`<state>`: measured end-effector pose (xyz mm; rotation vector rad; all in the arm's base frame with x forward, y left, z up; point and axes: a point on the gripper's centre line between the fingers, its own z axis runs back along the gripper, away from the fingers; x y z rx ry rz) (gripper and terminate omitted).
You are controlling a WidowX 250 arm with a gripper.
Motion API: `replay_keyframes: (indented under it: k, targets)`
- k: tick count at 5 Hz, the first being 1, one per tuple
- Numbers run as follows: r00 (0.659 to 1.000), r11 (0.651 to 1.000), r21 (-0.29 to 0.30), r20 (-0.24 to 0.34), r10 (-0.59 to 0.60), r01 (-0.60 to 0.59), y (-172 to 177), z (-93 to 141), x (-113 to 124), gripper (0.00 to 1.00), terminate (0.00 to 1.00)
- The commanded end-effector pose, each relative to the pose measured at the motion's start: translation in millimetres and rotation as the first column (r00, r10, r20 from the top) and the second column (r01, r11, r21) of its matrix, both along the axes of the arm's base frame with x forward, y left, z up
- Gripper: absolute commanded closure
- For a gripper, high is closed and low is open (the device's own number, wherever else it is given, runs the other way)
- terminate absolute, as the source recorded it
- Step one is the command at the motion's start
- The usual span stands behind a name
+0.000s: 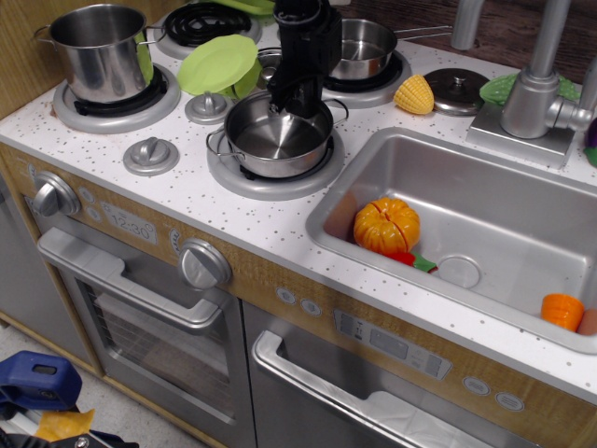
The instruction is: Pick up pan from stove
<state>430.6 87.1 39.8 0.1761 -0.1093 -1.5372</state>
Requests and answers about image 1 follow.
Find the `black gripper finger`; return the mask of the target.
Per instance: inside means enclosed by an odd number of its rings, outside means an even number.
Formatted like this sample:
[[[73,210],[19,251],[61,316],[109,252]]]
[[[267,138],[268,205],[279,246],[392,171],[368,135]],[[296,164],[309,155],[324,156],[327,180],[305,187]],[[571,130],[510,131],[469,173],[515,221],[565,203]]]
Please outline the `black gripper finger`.
[[[270,111],[273,113],[280,113],[285,109],[286,91],[284,88],[268,87],[270,99]]]
[[[306,78],[289,88],[289,98],[285,110],[295,116],[309,119],[313,117],[321,102],[321,84],[318,78]]]

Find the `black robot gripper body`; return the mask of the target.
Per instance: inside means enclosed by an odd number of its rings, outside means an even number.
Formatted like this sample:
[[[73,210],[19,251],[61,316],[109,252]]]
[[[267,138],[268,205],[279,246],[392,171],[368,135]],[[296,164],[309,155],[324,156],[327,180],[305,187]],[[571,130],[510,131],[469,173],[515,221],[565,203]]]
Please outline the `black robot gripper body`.
[[[282,59],[269,83],[274,93],[320,92],[340,62],[342,17],[327,1],[276,1]]]

